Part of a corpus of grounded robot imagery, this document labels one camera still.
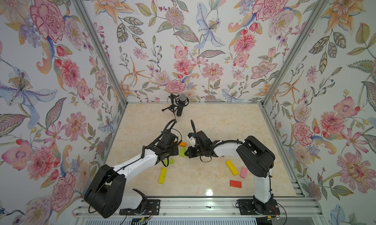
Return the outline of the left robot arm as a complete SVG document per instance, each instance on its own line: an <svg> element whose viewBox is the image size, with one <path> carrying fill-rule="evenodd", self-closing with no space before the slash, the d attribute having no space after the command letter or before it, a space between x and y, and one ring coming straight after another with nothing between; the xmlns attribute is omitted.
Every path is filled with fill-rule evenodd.
<svg viewBox="0 0 376 225"><path fill-rule="evenodd" d="M101 166L84 195L84 201L89 205L88 212L97 212L105 219L117 210L143 213L147 196L138 189L133 189L134 193L125 193L126 184L146 169L179 155L181 142L171 131L163 131L153 142L143 146L141 153L134 158L113 167Z"/></svg>

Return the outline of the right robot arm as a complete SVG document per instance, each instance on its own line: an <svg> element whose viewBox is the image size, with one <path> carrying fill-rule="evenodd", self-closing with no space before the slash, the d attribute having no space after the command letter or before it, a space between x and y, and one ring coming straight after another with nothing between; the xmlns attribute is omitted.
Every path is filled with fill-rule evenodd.
<svg viewBox="0 0 376 225"><path fill-rule="evenodd" d="M254 175L256 201L263 204L272 201L271 172L276 157L256 137L248 136L243 141L211 141L203 131L199 131L189 133L187 140L191 146L188 147L185 155L189 158L240 157L248 171Z"/></svg>

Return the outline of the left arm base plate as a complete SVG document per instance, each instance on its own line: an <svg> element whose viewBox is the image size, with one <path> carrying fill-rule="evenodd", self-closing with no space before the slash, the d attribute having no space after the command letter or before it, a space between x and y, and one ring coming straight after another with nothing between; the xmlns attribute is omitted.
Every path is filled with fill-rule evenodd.
<svg viewBox="0 0 376 225"><path fill-rule="evenodd" d="M159 215L161 208L161 200L147 199L144 202L141 202L138 208L136 209L121 209L119 211L120 215L128 216L151 216Z"/></svg>

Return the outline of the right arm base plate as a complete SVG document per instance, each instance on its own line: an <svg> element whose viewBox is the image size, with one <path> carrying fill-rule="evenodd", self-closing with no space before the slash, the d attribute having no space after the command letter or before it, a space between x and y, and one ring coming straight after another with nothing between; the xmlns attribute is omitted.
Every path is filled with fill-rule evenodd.
<svg viewBox="0 0 376 225"><path fill-rule="evenodd" d="M281 214L279 206L273 198L267 203L262 203L258 199L239 199L235 206L241 215L277 216Z"/></svg>

